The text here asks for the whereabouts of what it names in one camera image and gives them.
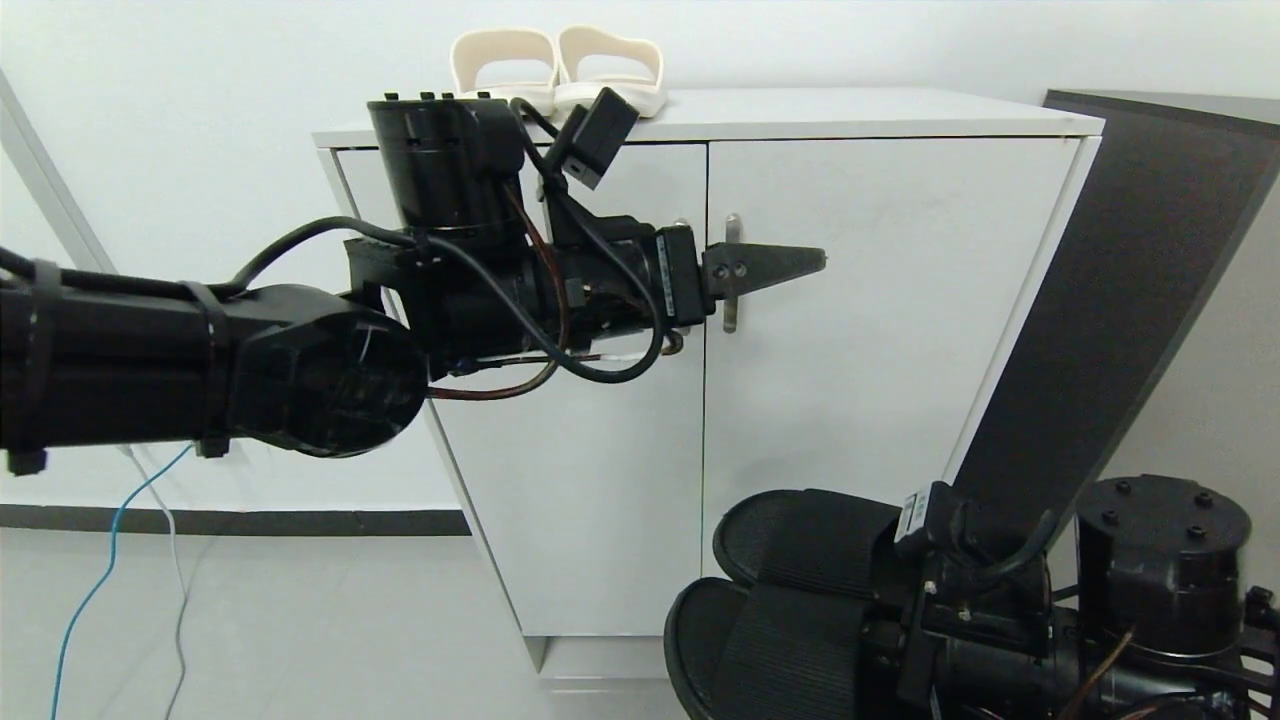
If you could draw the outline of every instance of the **cabinet door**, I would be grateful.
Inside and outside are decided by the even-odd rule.
[[[952,479],[948,459],[984,375],[1001,370],[997,342],[1078,145],[710,146],[713,240],[736,213],[742,242],[820,246],[828,264],[741,299],[736,333],[708,320],[704,570],[716,569],[716,523],[756,492],[819,487],[899,505]]]
[[[343,161],[356,206],[375,223],[398,224],[376,152],[362,155],[369,160],[358,164],[370,167],[356,170],[358,181],[355,165]],[[522,179],[545,228],[531,173]],[[655,225],[682,219],[705,243],[705,145],[625,146],[595,192],[572,192],[595,214]],[[526,635],[658,635],[672,598],[698,578],[703,345],[695,328],[681,354],[621,386],[559,370],[524,397],[435,402]],[[631,336],[595,348],[625,354],[646,346],[648,337]],[[538,369],[486,370],[439,384],[507,387]]]

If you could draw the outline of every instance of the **black mesh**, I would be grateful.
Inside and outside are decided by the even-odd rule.
[[[870,600],[872,551],[900,509],[822,489],[790,505],[769,534],[759,582]]]
[[[716,669],[744,605],[742,588],[723,580],[701,580],[673,610],[673,633],[666,642],[675,643],[684,679],[704,706],[710,705]]]
[[[751,588],[716,671],[712,717],[854,717],[864,609],[849,597]]]
[[[800,491],[762,492],[739,502],[716,528],[713,550],[724,573],[744,584],[755,584],[773,529],[782,523]]]

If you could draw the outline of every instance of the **white floor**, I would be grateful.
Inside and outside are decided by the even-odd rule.
[[[682,719],[646,682],[552,691],[471,538],[180,537],[192,596],[174,720]],[[67,620],[104,533],[0,530],[0,717],[47,717]],[[81,618],[63,720],[160,720],[178,676],[165,536],[122,536]]]

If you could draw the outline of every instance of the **robotic arm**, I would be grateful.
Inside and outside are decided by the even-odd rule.
[[[357,455],[399,433],[426,397],[515,397],[558,369],[635,379],[677,352],[677,331],[704,322],[717,300],[826,264],[818,249],[753,245],[712,246],[699,264],[687,227],[591,215],[566,174],[594,188],[637,118],[609,90],[559,129],[518,100],[388,94],[369,110],[403,229],[315,220],[207,286],[60,270],[0,249],[0,446],[10,471],[38,473],[47,447],[191,438],[206,457],[234,437]],[[521,110],[554,138],[545,155]],[[524,210],[526,155],[553,243]],[[334,229],[357,233],[346,241],[351,292],[250,290],[291,249]],[[398,293],[403,324],[388,316],[385,290]],[[599,359],[593,341],[645,329],[649,348],[632,365],[588,364]],[[497,391],[431,384],[516,363],[544,369]]]

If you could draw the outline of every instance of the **slipper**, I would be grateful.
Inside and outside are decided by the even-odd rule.
[[[453,41],[453,86],[460,99],[476,99],[480,94],[499,100],[524,97],[544,115],[556,110],[556,81],[561,74],[559,54],[552,38],[531,28],[494,28],[463,33]],[[476,85],[480,69],[504,60],[541,60],[547,63],[545,79]]]
[[[859,661],[859,601],[704,578],[663,632],[676,698],[694,720],[928,720]]]
[[[580,77],[579,65],[589,55],[608,55],[636,60],[652,78],[628,74]],[[593,26],[570,26],[559,35],[561,85],[556,88],[556,109],[570,111],[575,105],[590,108],[600,90],[609,87],[635,108],[641,118],[652,118],[667,102],[662,85],[662,50],[648,40],[609,35]]]
[[[892,548],[900,514],[892,505],[822,489],[763,492],[724,514],[712,552],[744,585],[768,582],[896,605],[918,574],[897,562]]]

